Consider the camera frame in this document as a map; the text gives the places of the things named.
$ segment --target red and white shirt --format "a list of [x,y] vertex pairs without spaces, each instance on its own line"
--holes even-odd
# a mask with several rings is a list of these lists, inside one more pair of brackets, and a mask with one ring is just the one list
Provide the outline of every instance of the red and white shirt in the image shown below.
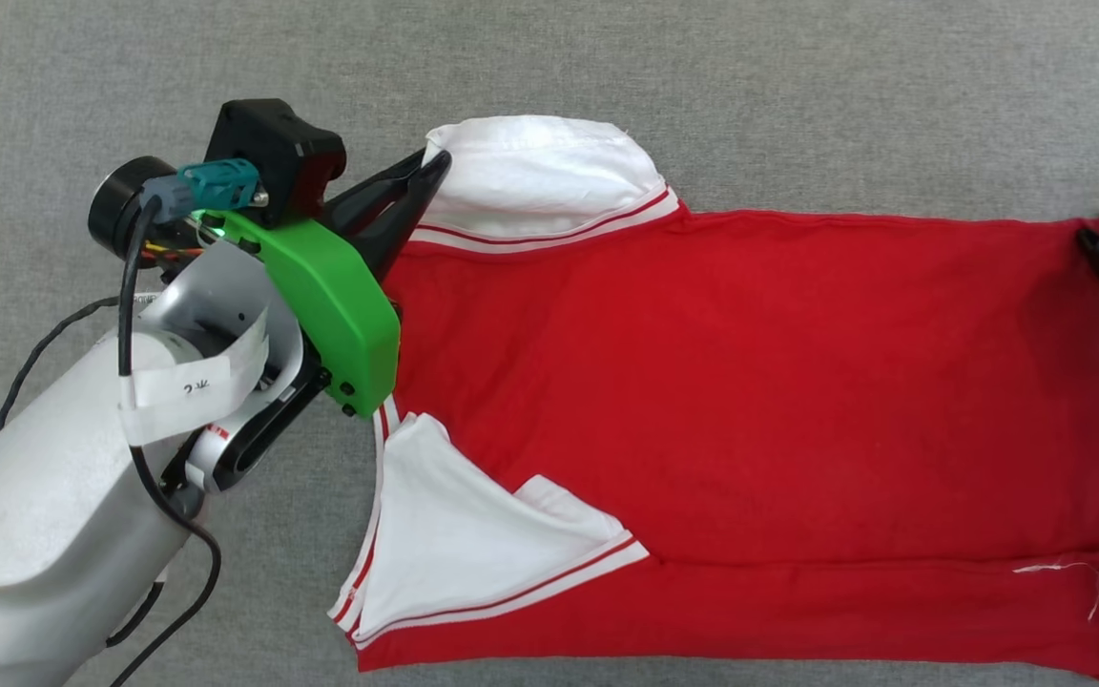
[[1096,221],[691,213],[603,123],[442,126],[362,669],[1033,662],[1099,678]]

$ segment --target robotic arm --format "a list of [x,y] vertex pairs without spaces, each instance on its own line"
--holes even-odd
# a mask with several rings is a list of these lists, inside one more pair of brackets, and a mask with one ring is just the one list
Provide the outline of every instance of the robotic arm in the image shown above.
[[240,100],[206,164],[140,157],[104,180],[92,237],[119,257],[147,241],[141,262],[167,287],[132,322],[132,377],[110,332],[1,426],[0,687],[65,684],[114,643],[207,495],[238,484],[313,397],[370,414],[392,391],[400,318],[379,281],[449,164],[414,153],[323,203],[340,136],[280,100]]

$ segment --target gray fabric surface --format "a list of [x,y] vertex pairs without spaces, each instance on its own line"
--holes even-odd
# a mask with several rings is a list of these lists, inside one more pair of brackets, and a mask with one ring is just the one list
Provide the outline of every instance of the gray fabric surface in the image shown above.
[[[545,112],[628,129],[695,209],[1099,213],[1099,3],[0,0],[0,401],[36,339],[116,290],[120,263],[84,229],[104,174],[200,159],[219,104],[247,97],[341,132],[343,184],[440,123]],[[75,326],[25,400],[109,326]],[[323,612],[363,539],[371,461],[366,424],[318,401],[213,505],[218,595],[132,684],[1085,684],[1017,665],[689,660],[360,676]],[[206,564],[189,546],[154,617],[74,684],[108,684]]]

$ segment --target black cable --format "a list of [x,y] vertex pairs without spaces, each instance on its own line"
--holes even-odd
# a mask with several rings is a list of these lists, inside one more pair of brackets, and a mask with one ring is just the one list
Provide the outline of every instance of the black cable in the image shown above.
[[8,424],[8,414],[11,413],[11,406],[14,406],[19,397],[19,389],[23,386],[23,379],[27,378],[27,374],[31,373],[32,366],[36,365],[36,361],[40,359],[40,355],[45,351],[45,348],[54,342],[55,339],[62,335],[62,332],[66,331],[66,328],[79,322],[80,319],[87,318],[91,313],[97,312],[100,308],[110,308],[111,306],[118,304],[118,296],[112,296],[110,299],[96,300],[95,303],[88,303],[69,317],[64,319],[62,322],[57,322],[55,326],[44,339],[36,343],[31,353],[27,353],[27,359],[23,364],[22,368],[19,368],[16,373],[16,378],[11,383],[11,390],[8,391],[8,397],[3,399],[3,407],[0,408],[0,431],[3,431],[3,426]]
[[[138,217],[138,223],[135,225],[134,234],[130,239],[130,250],[126,252],[126,268],[122,273],[120,307],[118,308],[118,375],[120,377],[130,377],[133,372],[134,287],[138,282],[138,264],[141,254],[143,254],[143,243],[147,240],[147,233],[155,223],[155,215],[158,213],[158,210],[160,210],[160,200],[158,199],[149,200],[143,208],[143,212]],[[169,503],[169,500],[166,499],[164,492],[158,488],[158,484],[155,483],[155,477],[147,466],[147,458],[143,456],[143,450],[138,446],[131,446],[130,457],[134,462],[134,470],[138,474],[138,479],[143,483],[143,487],[147,490],[147,496],[149,496],[156,508],[164,512],[171,522],[185,528],[185,530],[197,536],[197,539],[201,539],[206,543],[206,547],[210,549],[210,574],[206,576],[206,586],[202,586],[197,599],[189,605],[189,608],[184,613],[180,613],[176,620],[171,621],[170,625],[167,625],[164,632],[155,636],[155,640],[152,640],[152,643],[147,644],[147,647],[143,649],[134,657],[134,661],[130,662],[130,665],[126,665],[125,669],[121,671],[121,675],[118,675],[118,678],[113,679],[112,687],[121,687],[122,684],[125,684],[126,679],[130,679],[131,675],[138,669],[138,666],[143,665],[166,640],[176,634],[180,630],[180,627],[189,622],[189,619],[198,614],[198,611],[201,610],[202,606],[207,605],[207,601],[213,594],[214,584],[219,581],[219,573],[223,565],[223,553],[219,549],[219,542],[214,542],[214,538],[204,528],[184,517],[182,513],[178,512]]]
[[160,595],[164,591],[164,583],[152,583],[152,590],[147,592],[147,597],[143,599],[143,605],[138,606],[138,610],[130,617],[130,622],[126,622],[116,634],[110,635],[108,640],[104,640],[104,647],[111,649],[115,647],[118,644],[130,640],[130,635],[134,634],[135,630],[138,630],[138,625],[143,623],[143,619],[152,612],[152,608],[155,606],[155,601],[160,600]]

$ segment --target loose white thread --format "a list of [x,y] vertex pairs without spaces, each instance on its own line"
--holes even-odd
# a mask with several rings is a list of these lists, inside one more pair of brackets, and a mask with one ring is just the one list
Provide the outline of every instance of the loose white thread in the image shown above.
[[1066,569],[1068,567],[1085,566],[1087,569],[1094,570],[1096,574],[1096,600],[1091,605],[1091,610],[1088,611],[1088,622],[1091,622],[1091,618],[1096,614],[1096,609],[1099,609],[1099,569],[1088,564],[1067,564],[1067,565],[1029,565],[1024,567],[1017,567],[1012,573],[1041,573],[1043,569]]

